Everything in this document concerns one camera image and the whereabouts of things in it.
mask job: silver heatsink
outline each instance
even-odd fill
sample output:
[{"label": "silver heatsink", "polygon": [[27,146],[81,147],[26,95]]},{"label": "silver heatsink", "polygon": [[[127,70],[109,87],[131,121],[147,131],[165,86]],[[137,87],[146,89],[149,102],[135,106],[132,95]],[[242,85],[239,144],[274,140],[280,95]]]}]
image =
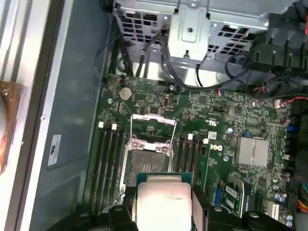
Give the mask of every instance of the silver heatsink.
[{"label": "silver heatsink", "polygon": [[269,141],[239,137],[236,151],[236,164],[254,167],[267,167]]}]

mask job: integrated circuit chip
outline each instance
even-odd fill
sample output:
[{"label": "integrated circuit chip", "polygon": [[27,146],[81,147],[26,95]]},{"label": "integrated circuit chip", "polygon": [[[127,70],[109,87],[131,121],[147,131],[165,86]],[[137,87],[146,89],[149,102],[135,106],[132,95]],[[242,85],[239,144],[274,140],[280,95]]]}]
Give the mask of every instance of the integrated circuit chip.
[{"label": "integrated circuit chip", "polygon": [[203,96],[203,95],[199,96],[199,103],[200,104],[206,104],[206,97]]},{"label": "integrated circuit chip", "polygon": [[266,185],[267,185],[267,179],[263,177],[259,177],[259,186],[266,187]]},{"label": "integrated circuit chip", "polygon": [[242,108],[240,106],[234,107],[234,114],[240,115],[242,113]]}]

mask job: ram slot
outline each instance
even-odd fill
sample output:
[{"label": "ram slot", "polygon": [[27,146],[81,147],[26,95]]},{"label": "ram slot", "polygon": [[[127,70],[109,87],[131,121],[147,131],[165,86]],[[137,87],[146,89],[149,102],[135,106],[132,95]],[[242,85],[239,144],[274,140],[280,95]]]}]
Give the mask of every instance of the ram slot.
[{"label": "ram slot", "polygon": [[97,199],[98,199],[98,191],[101,184],[101,178],[104,177],[103,173],[103,166],[104,166],[104,149],[107,146],[110,138],[110,128],[106,127],[104,130],[100,132],[99,137],[99,148],[98,148],[98,155],[96,161],[96,167],[94,171],[94,184],[92,187],[92,197],[91,197],[91,209],[94,212],[96,210]]},{"label": "ram slot", "polygon": [[180,172],[180,161],[183,157],[184,143],[185,143],[185,139],[180,138],[179,148],[178,148],[178,156],[177,156],[177,161],[176,161],[176,165],[175,165],[175,172]]},{"label": "ram slot", "polygon": [[107,166],[107,158],[108,158],[108,153],[109,153],[109,144],[110,144],[110,139],[111,139],[111,131],[109,133],[108,139],[106,141],[106,144],[102,148],[101,155],[103,157],[102,161],[102,167],[100,169],[100,180],[99,180],[99,186],[97,190],[97,200],[96,200],[96,205],[95,205],[95,213],[100,214],[101,210],[101,204],[102,204],[102,194],[103,194],[103,183],[104,183],[104,178],[105,178],[105,173],[106,173],[106,166]]},{"label": "ram slot", "polygon": [[190,149],[187,150],[187,161],[185,172],[193,172],[193,157],[195,155],[196,143],[197,141],[190,141]]},{"label": "ram slot", "polygon": [[181,172],[187,172],[187,169],[189,166],[189,155],[190,155],[191,146],[192,146],[192,143],[190,141],[185,142],[185,148],[184,148],[185,151],[183,153]]},{"label": "ram slot", "polygon": [[192,161],[192,176],[193,180],[192,183],[195,184],[197,183],[198,180],[198,170],[199,170],[199,158],[201,155],[201,150],[202,150],[202,142],[198,141],[195,147],[195,153],[193,155],[193,161]]},{"label": "ram slot", "polygon": [[111,174],[111,168],[112,168],[112,162],[113,162],[113,158],[114,158],[114,152],[115,152],[115,148],[116,148],[116,141],[117,141],[117,131],[116,130],[112,130],[112,134],[111,134],[111,139],[109,141],[109,145],[108,145],[108,151],[106,153],[106,167],[105,167],[105,171],[104,171],[104,181],[103,181],[103,187],[101,187],[101,192],[99,194],[100,199],[99,199],[99,207],[100,207],[100,211],[102,212],[103,208],[105,208],[106,204],[106,199],[108,196],[108,191],[109,191],[109,182],[110,182],[110,174]]},{"label": "ram slot", "polygon": [[114,195],[116,194],[116,182],[118,180],[118,175],[120,171],[120,160],[121,160],[121,149],[123,145],[123,138],[124,138],[124,132],[123,130],[120,130],[118,132],[118,138],[117,142],[118,144],[116,145],[116,150],[115,150],[115,157],[114,157],[114,163],[113,163],[113,170],[111,174],[111,187],[110,187],[110,198],[109,198],[109,204],[113,204],[113,199]]}]

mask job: blue capacitor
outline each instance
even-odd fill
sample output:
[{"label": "blue capacitor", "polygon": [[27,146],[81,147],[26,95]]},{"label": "blue capacitor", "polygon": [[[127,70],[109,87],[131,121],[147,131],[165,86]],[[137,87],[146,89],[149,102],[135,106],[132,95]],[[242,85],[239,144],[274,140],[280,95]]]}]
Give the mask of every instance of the blue capacitor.
[{"label": "blue capacitor", "polygon": [[285,198],[282,196],[279,198],[279,202],[284,203],[285,202]]},{"label": "blue capacitor", "polygon": [[289,228],[291,228],[291,227],[292,227],[292,222],[288,221],[288,222],[286,223],[286,226],[289,227]]},{"label": "blue capacitor", "polygon": [[293,132],[298,132],[299,131],[299,126],[297,125],[289,125],[287,127],[287,132],[293,133]]},{"label": "blue capacitor", "polygon": [[293,216],[292,215],[288,215],[287,221],[292,221],[292,220],[293,220]]}]

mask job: cable bundle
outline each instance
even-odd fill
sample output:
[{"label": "cable bundle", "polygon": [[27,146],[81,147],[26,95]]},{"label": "cable bundle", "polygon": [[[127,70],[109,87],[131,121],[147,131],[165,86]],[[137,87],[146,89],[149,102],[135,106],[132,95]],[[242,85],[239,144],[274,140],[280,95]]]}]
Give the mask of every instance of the cable bundle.
[{"label": "cable bundle", "polygon": [[297,208],[301,212],[308,213],[308,186],[306,184],[300,184],[299,192]]}]

